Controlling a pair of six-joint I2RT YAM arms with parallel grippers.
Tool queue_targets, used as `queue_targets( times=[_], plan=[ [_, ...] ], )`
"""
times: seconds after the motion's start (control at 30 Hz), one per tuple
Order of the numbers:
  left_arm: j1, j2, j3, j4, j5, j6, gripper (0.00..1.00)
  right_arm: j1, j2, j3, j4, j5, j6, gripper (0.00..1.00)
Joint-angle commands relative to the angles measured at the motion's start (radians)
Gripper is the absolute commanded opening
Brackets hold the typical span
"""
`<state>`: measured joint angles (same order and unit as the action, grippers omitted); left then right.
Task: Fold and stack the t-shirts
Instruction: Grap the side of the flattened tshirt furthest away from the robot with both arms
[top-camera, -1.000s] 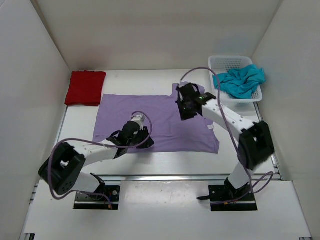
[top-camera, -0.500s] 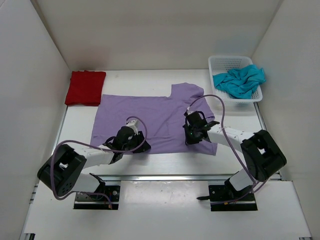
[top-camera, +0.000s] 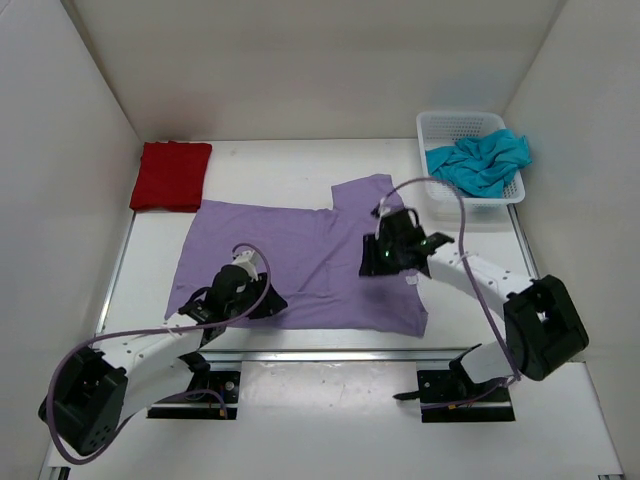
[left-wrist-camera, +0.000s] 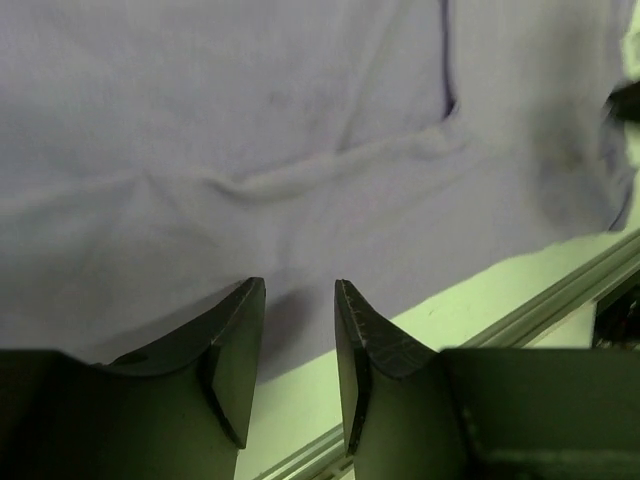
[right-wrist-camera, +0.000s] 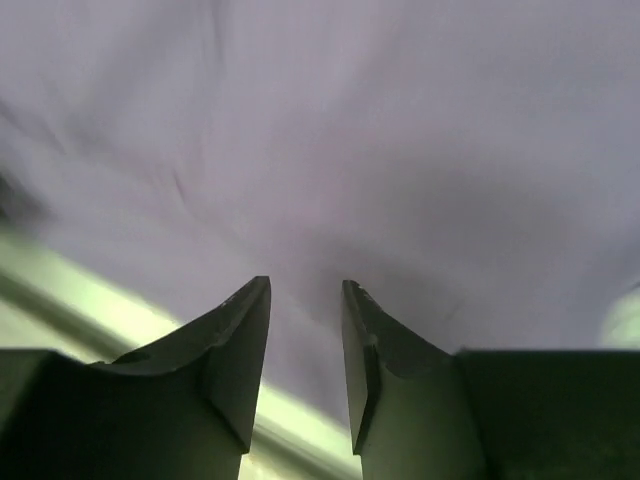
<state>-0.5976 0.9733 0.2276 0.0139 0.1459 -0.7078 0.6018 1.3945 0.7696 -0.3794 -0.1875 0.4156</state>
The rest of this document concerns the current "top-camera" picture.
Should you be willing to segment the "lilac t shirt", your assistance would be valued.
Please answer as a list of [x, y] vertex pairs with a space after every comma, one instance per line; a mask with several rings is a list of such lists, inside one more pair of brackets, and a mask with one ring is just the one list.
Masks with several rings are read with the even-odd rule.
[[393, 188], [375, 174], [331, 188], [330, 209], [275, 208], [205, 200], [182, 247], [165, 314], [171, 316], [231, 260], [235, 245], [258, 247], [287, 308], [239, 328], [356, 329], [420, 338], [428, 314], [415, 275], [362, 277], [363, 237], [376, 229], [370, 212]]

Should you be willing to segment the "teal t shirt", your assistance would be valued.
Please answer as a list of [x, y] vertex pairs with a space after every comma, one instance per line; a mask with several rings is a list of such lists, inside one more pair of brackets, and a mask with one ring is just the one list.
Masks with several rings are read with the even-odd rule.
[[426, 151], [429, 175], [477, 198], [503, 198], [516, 174], [532, 163], [526, 136], [500, 129]]

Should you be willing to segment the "red t shirt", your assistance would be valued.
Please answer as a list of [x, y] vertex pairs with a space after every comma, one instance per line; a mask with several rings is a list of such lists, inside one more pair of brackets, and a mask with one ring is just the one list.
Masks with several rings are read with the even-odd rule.
[[212, 151], [207, 143], [145, 143], [130, 209], [195, 213]]

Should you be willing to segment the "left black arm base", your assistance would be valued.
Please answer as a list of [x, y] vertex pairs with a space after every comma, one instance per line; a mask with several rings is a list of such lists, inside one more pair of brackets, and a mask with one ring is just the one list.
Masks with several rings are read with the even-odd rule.
[[148, 419], [236, 420], [240, 395], [240, 367], [215, 369], [199, 353], [183, 355], [191, 379], [184, 393], [163, 399], [147, 410]]

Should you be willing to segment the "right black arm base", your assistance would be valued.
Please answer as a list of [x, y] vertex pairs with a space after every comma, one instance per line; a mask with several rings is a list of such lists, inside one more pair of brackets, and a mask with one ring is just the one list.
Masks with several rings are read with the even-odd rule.
[[418, 388], [393, 398], [397, 402], [418, 400], [422, 423], [514, 422], [507, 380], [498, 377], [476, 384], [462, 367], [462, 359], [479, 347], [458, 355], [447, 369], [419, 370]]

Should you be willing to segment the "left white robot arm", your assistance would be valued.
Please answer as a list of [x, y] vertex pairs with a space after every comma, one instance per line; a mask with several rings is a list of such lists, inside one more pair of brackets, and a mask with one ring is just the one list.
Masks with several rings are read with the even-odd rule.
[[199, 350], [232, 320], [263, 319], [288, 306], [266, 272], [224, 266], [211, 285], [195, 290], [163, 327], [104, 336], [82, 346], [59, 367], [52, 394], [38, 410], [52, 435], [88, 457], [106, 447], [140, 410], [181, 393], [206, 395], [209, 367]]

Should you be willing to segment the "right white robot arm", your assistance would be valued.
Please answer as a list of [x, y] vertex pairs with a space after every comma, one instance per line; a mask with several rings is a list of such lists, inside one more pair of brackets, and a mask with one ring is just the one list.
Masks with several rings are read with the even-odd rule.
[[426, 234], [413, 209], [377, 207], [372, 215], [378, 224], [363, 238], [362, 276], [416, 271], [478, 300], [504, 323], [494, 342], [450, 362], [449, 387], [458, 398], [470, 400], [493, 381], [541, 381], [587, 348], [589, 336], [559, 278], [530, 278], [470, 255], [460, 240]]

